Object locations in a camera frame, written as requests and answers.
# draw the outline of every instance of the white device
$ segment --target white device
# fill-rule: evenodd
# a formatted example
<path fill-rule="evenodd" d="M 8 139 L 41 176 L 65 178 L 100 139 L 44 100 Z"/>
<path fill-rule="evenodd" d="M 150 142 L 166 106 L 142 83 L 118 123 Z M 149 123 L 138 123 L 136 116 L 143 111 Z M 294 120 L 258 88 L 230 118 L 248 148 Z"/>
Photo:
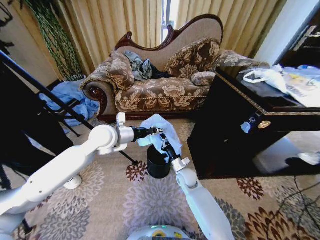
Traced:
<path fill-rule="evenodd" d="M 25 218 L 26 212 L 69 182 L 93 161 L 97 152 L 100 155 L 106 155 L 122 151 L 126 149 L 128 143 L 135 142 L 138 138 L 163 131 L 156 127 L 150 129 L 126 127 L 125 122 L 125 114 L 118 113 L 116 128 L 109 125 L 95 127 L 91 131 L 88 141 L 80 146 L 70 147 L 55 157 L 35 172 L 23 186 L 1 191 L 0 240 L 12 240 L 11 235 Z M 172 168 L 177 174 L 176 180 L 185 193 L 186 200 L 200 228 L 209 240 L 233 240 L 234 236 L 227 217 L 210 192 L 201 185 L 197 174 L 186 168 L 189 162 L 188 158 L 181 159 L 175 153 L 171 158 Z M 176 227 L 156 225 L 136 230 L 128 240 L 157 236 L 189 239 Z"/>

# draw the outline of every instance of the black trash can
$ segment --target black trash can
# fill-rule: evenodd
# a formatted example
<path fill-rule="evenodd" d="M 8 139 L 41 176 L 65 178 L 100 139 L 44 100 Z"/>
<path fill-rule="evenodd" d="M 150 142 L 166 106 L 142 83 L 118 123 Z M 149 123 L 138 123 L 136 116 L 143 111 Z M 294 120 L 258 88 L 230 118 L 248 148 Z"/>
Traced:
<path fill-rule="evenodd" d="M 166 163 L 166 154 L 161 154 L 152 144 L 146 153 L 147 155 L 147 170 L 151 177 L 155 179 L 163 179 L 170 172 L 170 162 Z"/>

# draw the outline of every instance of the brass lock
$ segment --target brass lock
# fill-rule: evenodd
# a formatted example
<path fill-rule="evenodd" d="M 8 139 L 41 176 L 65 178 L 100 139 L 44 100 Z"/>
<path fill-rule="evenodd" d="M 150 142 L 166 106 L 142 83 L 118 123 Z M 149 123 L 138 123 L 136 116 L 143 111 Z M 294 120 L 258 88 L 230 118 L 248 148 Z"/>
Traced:
<path fill-rule="evenodd" d="M 259 123 L 258 128 L 259 129 L 265 129 L 265 128 L 269 127 L 270 124 L 271 124 L 270 121 L 262 121 L 262 122 Z"/>

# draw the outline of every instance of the black cabinet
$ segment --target black cabinet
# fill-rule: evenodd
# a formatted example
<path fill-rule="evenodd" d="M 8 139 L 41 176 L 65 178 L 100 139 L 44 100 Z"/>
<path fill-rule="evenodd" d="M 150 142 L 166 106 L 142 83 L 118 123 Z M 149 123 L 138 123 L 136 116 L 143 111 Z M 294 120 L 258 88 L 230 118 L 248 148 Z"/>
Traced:
<path fill-rule="evenodd" d="M 187 141 L 199 179 L 259 176 L 252 162 L 258 153 L 291 131 L 320 130 L 319 108 L 260 97 L 226 72 L 217 70 Z"/>

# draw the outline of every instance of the blue cloth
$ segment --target blue cloth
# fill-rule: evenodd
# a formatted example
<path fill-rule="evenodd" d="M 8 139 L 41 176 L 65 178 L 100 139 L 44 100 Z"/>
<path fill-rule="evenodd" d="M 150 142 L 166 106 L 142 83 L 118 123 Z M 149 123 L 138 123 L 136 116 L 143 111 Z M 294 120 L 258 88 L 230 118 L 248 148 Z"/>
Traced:
<path fill-rule="evenodd" d="M 251 129 L 250 123 L 248 123 L 247 121 L 245 121 L 245 122 L 241 125 L 241 129 L 242 129 L 242 131 L 244 131 L 246 134 L 248 134 L 249 131 L 250 131 L 250 129 Z"/>
<path fill-rule="evenodd" d="M 57 85 L 51 92 L 65 104 L 70 102 L 72 99 L 80 101 L 80 104 L 75 106 L 73 110 L 76 113 L 83 115 L 85 120 L 87 121 L 94 116 L 95 112 L 98 111 L 99 103 L 87 98 L 84 93 L 79 90 L 79 86 L 82 82 L 83 80 L 62 82 Z M 46 104 L 50 109 L 54 111 L 60 109 L 60 106 L 58 104 L 56 104 L 43 93 L 39 94 L 39 98 L 43 101 L 46 101 Z M 71 127 L 81 124 L 81 122 L 76 119 L 66 119 L 65 122 Z"/>

